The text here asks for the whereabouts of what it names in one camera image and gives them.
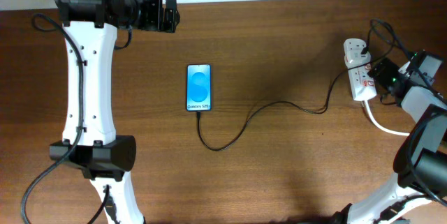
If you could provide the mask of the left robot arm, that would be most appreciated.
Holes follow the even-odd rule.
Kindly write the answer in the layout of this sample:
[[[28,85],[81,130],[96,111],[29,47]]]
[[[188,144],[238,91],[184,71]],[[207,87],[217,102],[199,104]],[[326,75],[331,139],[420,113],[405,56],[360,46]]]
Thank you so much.
[[[112,118],[111,70],[119,30],[172,33],[176,0],[55,0],[68,55],[68,112],[50,158],[81,171],[102,199],[109,223],[144,223],[131,170],[136,140],[118,135]]]

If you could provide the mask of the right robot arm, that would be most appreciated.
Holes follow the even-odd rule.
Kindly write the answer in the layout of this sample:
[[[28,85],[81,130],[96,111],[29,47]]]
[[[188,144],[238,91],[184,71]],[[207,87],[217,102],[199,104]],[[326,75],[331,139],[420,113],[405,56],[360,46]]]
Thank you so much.
[[[416,125],[396,154],[392,177],[368,198],[335,213],[331,223],[394,223],[416,207],[446,203],[446,154],[438,150],[446,136],[446,103],[429,89],[442,63],[420,51],[403,67],[384,59],[368,70]]]

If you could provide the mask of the blue screen Galaxy smartphone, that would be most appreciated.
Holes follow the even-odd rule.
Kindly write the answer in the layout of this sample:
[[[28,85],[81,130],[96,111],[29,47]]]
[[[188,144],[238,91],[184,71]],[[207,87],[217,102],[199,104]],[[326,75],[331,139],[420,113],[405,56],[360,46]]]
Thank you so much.
[[[186,68],[186,110],[189,112],[212,109],[211,65],[188,65]]]

